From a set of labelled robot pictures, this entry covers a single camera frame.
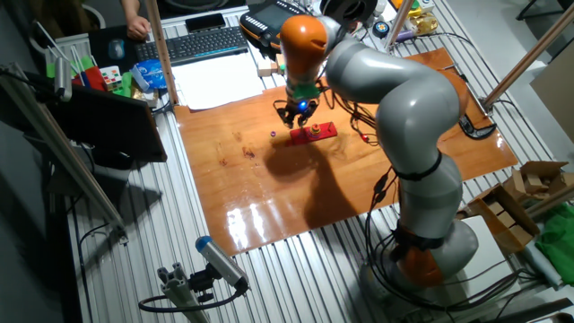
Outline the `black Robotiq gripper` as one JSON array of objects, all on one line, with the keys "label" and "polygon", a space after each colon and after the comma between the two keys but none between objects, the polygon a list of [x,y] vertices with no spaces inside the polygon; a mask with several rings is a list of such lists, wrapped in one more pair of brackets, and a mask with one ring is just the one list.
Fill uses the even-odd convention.
[{"label": "black Robotiq gripper", "polygon": [[299,115],[298,126],[304,127],[317,107],[318,101],[316,99],[294,100],[289,98],[285,106],[278,110],[278,115],[288,128],[292,128],[292,118]]}]

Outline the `person right hand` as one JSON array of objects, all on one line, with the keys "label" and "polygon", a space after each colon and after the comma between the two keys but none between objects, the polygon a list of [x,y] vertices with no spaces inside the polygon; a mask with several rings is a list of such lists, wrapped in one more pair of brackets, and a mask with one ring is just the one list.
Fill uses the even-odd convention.
[{"label": "person right hand", "polygon": [[142,16],[135,15],[126,19],[127,37],[133,40],[143,41],[151,31],[151,24]]}]

